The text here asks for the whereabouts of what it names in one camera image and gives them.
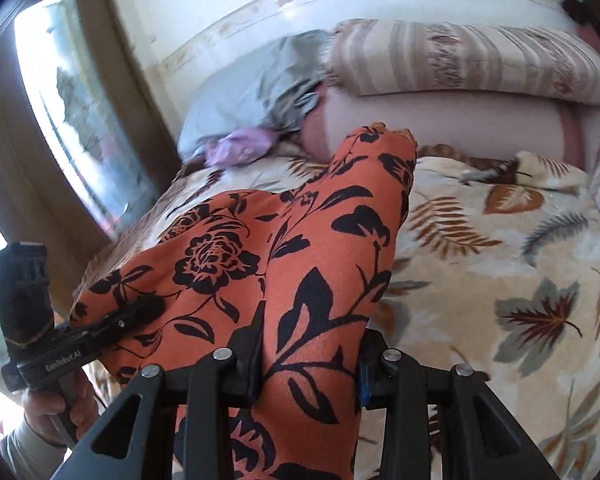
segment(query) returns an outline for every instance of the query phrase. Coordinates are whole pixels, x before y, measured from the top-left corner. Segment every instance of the metal pivot bolt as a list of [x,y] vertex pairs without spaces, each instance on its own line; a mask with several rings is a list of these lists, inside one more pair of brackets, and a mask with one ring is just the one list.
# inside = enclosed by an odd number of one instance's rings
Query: metal pivot bolt
[[160,370],[162,370],[160,368],[160,365],[147,365],[142,368],[142,370],[140,371],[140,375],[147,379],[151,379],[158,375],[160,373]]
[[221,348],[216,348],[214,350],[214,359],[216,361],[226,361],[233,354],[234,353],[233,353],[233,351],[230,348],[227,348],[226,346],[223,346]]
[[395,363],[396,361],[399,361],[402,358],[402,354],[399,350],[395,348],[388,348],[387,350],[382,352],[382,358],[385,361],[391,361],[392,363]]
[[466,363],[460,363],[459,365],[456,365],[456,374],[458,374],[461,377],[468,377],[473,373],[474,369],[471,368],[471,365],[468,365]]

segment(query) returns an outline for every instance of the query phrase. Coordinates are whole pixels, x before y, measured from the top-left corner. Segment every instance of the grey sleeve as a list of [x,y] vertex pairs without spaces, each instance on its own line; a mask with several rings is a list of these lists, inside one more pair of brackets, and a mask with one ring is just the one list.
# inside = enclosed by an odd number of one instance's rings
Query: grey sleeve
[[49,480],[60,467],[65,447],[46,443],[23,420],[0,441],[0,454],[18,480]]

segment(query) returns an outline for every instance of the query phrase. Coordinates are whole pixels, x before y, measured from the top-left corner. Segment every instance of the purple cloth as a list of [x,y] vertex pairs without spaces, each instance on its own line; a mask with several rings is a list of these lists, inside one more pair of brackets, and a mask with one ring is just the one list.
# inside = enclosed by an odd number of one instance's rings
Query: purple cloth
[[267,154],[278,140],[278,132],[266,128],[240,128],[219,140],[205,143],[206,165],[229,168],[248,164]]

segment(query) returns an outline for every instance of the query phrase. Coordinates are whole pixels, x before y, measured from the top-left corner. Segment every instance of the leaf-patterned blanket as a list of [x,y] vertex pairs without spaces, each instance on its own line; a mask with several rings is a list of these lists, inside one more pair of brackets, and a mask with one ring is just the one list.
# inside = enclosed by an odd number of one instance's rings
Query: leaf-patterned blanket
[[[282,192],[322,168],[271,157],[198,171],[94,279],[154,246],[174,218],[219,192]],[[530,153],[480,171],[419,159],[391,283],[370,322],[421,364],[480,370],[570,479],[591,479],[600,468],[600,214],[586,183],[580,170]],[[436,424],[432,409],[433,477],[441,478]],[[363,412],[357,479],[378,474],[383,430],[383,413]]]

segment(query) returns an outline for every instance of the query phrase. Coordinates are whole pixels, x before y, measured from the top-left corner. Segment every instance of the orange fabric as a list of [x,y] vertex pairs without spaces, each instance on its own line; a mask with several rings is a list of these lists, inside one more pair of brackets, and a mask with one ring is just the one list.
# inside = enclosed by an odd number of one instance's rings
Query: orange fabric
[[224,346],[265,301],[262,396],[230,413],[235,476],[351,478],[358,348],[391,277],[415,157],[408,130],[375,123],[298,189],[217,195],[81,295],[73,324],[139,294],[165,298],[160,319],[103,355],[127,383],[146,364],[179,368]]

